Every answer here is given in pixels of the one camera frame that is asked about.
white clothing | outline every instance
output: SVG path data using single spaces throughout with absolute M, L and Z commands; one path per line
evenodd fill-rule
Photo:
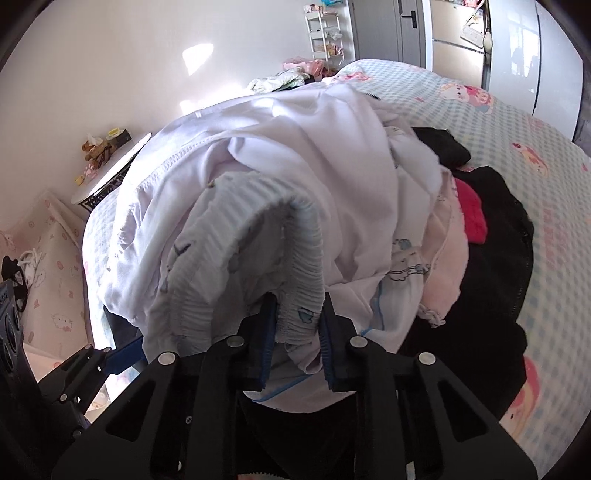
M 173 122 L 149 142 L 120 188 L 99 292 L 105 306 L 137 325 L 148 342 L 147 312 L 168 273 L 168 253 L 187 218 L 192 226 L 199 222 L 200 215 L 191 210 L 203 213 L 199 205 L 206 203 L 200 197 L 212 180 L 255 170 L 280 179 L 315 206 L 324 287 L 335 312 L 395 352 L 423 291 L 420 246 L 441 188 L 434 153 L 416 139 L 394 106 L 346 85 L 315 84 L 231 100 L 197 115 Z M 223 286 L 225 275 L 215 281 Z M 307 352 L 300 368 L 285 363 L 276 350 L 274 375 L 265 391 L 250 393 L 251 398 L 304 412 L 343 397 L 330 393 L 323 380 L 311 379 L 323 372 L 317 333 L 309 334 L 307 345 L 301 339 L 295 343 Z M 199 350 L 216 336 L 204 338 Z

pink clothing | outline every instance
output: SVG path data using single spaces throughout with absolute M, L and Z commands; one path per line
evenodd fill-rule
M 432 327 L 445 324 L 445 316 L 460 296 L 460 284 L 468 264 L 468 240 L 464 217 L 452 173 L 441 167 L 443 184 L 427 221 L 421 254 L 431 265 L 417 315 Z
M 482 213 L 482 201 L 478 194 L 465 181 L 456 179 L 457 198 L 464 214 L 466 236 L 471 244 L 482 245 L 486 242 L 488 227 Z

door handle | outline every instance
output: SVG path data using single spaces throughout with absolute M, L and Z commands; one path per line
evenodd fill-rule
M 417 13 L 414 10 L 410 11 L 410 15 L 400 15 L 400 18 L 412 18 L 413 19 L 413 28 L 417 27 Z

pink cartoon character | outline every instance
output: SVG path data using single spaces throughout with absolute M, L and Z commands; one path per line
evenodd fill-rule
M 495 98 L 487 91 L 469 85 L 447 83 L 441 86 L 441 98 L 445 100 L 459 100 L 469 103 L 478 111 L 490 115 L 495 104 Z
M 538 171 L 538 173 L 540 173 L 544 178 L 548 178 L 548 165 L 546 165 L 544 160 L 540 158 L 540 156 L 535 152 L 533 148 L 526 147 L 525 145 L 519 143 L 512 143 L 511 145 L 514 149 L 521 153 L 524 160 L 530 167 L 535 168 Z
M 524 361 L 527 380 L 509 410 L 501 419 L 501 425 L 514 439 L 523 432 L 540 396 L 540 380 L 538 379 L 535 363 L 526 356 Z
M 56 328 L 59 328 L 64 332 L 72 331 L 72 327 L 74 324 L 65 315 L 59 315 L 56 313 L 55 315 L 51 315 L 51 318 L 53 319 L 53 324 L 56 326 Z

cartoon print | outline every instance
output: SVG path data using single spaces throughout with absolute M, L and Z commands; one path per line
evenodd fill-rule
M 74 323 L 65 315 L 59 315 L 56 313 L 54 315 L 51 315 L 51 318 L 53 319 L 53 324 L 56 326 L 56 328 L 59 328 L 64 332 L 72 331 Z
M 82 278 L 80 276 L 80 269 L 75 265 L 73 267 L 70 267 L 70 275 L 72 276 L 72 278 L 75 278 L 75 279 Z
M 17 246 L 14 244 L 14 240 L 12 239 L 12 235 L 10 233 L 4 233 L 0 231 L 0 235 L 4 237 L 4 242 L 6 243 L 6 247 L 11 251 L 14 252 L 17 249 Z
M 441 98 L 445 100 L 459 100 L 469 103 L 478 111 L 490 115 L 495 104 L 495 98 L 486 90 L 469 85 L 446 83 L 441 86 Z
M 400 250 L 409 250 L 413 247 L 413 244 L 408 238 L 397 238 L 394 240 L 393 246 L 398 247 Z
M 46 278 L 47 274 L 45 273 L 45 269 L 43 270 L 39 270 L 38 272 L 36 272 L 35 274 L 35 279 L 33 280 L 33 288 L 37 288 L 40 287 L 41 284 L 43 282 L 45 282 L 45 278 Z
M 535 363 L 524 356 L 527 380 L 501 420 L 503 428 L 516 439 L 527 424 L 540 396 L 540 380 Z
M 386 275 L 390 280 L 404 281 L 410 275 L 427 275 L 430 270 L 430 265 L 417 264 L 405 268 L 396 268 L 396 270 L 390 270 Z
M 525 145 L 519 143 L 512 143 L 511 144 L 514 149 L 516 149 L 521 155 L 523 159 L 527 162 L 530 167 L 534 167 L 539 174 L 541 174 L 544 178 L 548 178 L 549 169 L 548 165 L 540 158 L 540 156 L 535 152 L 535 150 L 531 147 L 526 147 Z
M 338 75 L 333 79 L 334 82 L 349 82 L 350 80 L 359 80 L 360 82 L 366 82 L 367 80 L 371 80 L 371 77 L 367 76 L 361 70 L 358 70 L 353 73 L 348 73 L 347 75 Z

